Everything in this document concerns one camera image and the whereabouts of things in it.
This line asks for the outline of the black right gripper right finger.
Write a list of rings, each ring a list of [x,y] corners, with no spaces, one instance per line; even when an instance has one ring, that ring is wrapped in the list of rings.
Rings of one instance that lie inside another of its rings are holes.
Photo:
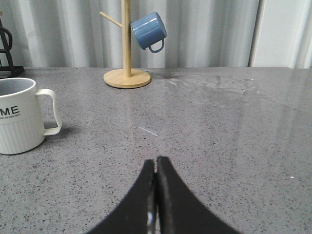
[[[157,158],[157,196],[162,234],[238,233],[196,198],[165,156]]]

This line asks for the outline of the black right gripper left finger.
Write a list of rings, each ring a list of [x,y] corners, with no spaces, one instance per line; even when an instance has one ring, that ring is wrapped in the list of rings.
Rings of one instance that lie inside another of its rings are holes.
[[[155,164],[146,160],[142,170],[115,209],[88,233],[90,234],[153,234],[156,226]]]

